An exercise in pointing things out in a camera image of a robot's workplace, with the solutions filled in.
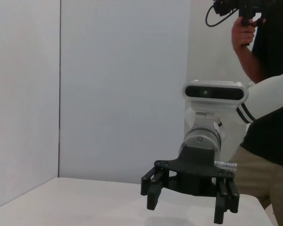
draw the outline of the white wall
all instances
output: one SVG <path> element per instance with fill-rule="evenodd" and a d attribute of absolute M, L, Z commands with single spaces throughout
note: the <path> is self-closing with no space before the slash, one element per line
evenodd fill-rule
<path fill-rule="evenodd" d="M 0 205 L 57 176 L 59 0 L 0 0 Z"/>
<path fill-rule="evenodd" d="M 139 183 L 178 156 L 189 3 L 62 1 L 62 177 Z"/>
<path fill-rule="evenodd" d="M 231 43 L 231 30 L 238 12 L 220 25 L 210 28 L 205 17 L 212 0 L 191 0 L 191 21 L 189 38 L 189 59 L 187 81 L 194 79 L 240 81 L 249 83 Z M 215 24 L 222 18 L 212 10 L 209 24 Z M 245 126 L 223 120 L 226 128 L 226 140 L 222 143 L 221 159 L 227 161 L 236 151 L 245 136 Z"/>

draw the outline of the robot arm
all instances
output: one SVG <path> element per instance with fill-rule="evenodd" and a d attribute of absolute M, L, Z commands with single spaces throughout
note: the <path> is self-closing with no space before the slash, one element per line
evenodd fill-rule
<path fill-rule="evenodd" d="M 141 179 L 141 195 L 154 210 L 163 188 L 194 196 L 216 197 L 214 223 L 222 224 L 224 213 L 238 212 L 235 164 L 218 162 L 222 134 L 215 128 L 215 113 L 235 112 L 248 95 L 242 83 L 193 81 L 183 88 L 195 111 L 194 123 L 173 160 L 157 160 Z"/>
<path fill-rule="evenodd" d="M 236 121 L 251 123 L 283 107 L 283 75 L 249 88 L 248 99 L 237 108 Z"/>

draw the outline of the camera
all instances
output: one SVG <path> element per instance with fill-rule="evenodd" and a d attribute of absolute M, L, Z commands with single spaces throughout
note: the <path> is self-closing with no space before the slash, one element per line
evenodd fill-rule
<path fill-rule="evenodd" d="M 194 80 L 183 86 L 183 96 L 193 110 L 209 113 L 234 113 L 248 98 L 241 82 Z"/>
<path fill-rule="evenodd" d="M 239 16 L 243 17 L 242 25 L 244 26 L 249 25 L 249 19 L 252 19 L 256 13 L 261 13 L 261 18 L 257 21 L 260 26 L 263 19 L 266 18 L 266 10 L 275 2 L 276 0 L 214 0 L 213 6 L 208 10 L 206 24 L 209 27 L 215 27 L 239 10 Z M 228 16 L 214 25 L 209 25 L 208 15 L 211 9 L 214 9 L 216 14 L 220 16 L 227 14 Z"/>

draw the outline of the black stripe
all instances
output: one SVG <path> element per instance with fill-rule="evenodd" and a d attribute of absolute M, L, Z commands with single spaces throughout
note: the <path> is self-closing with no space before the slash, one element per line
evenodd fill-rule
<path fill-rule="evenodd" d="M 254 118 L 254 116 L 252 116 L 251 113 L 249 112 L 249 110 L 247 109 L 245 103 L 243 103 L 241 106 L 242 106 L 242 108 L 244 109 L 245 113 L 247 114 L 247 116 L 248 116 L 250 119 L 252 119 L 253 121 L 256 120 L 256 119 Z"/>
<path fill-rule="evenodd" d="M 246 123 L 249 124 L 250 122 L 244 117 L 243 113 L 240 111 L 239 108 L 237 108 L 237 113 L 240 116 L 240 118 Z"/>

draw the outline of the black camera lens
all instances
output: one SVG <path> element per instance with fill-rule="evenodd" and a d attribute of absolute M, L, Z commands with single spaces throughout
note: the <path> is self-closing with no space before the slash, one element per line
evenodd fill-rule
<path fill-rule="evenodd" d="M 185 88 L 188 97 L 241 100 L 244 97 L 243 90 L 239 88 L 188 86 Z"/>

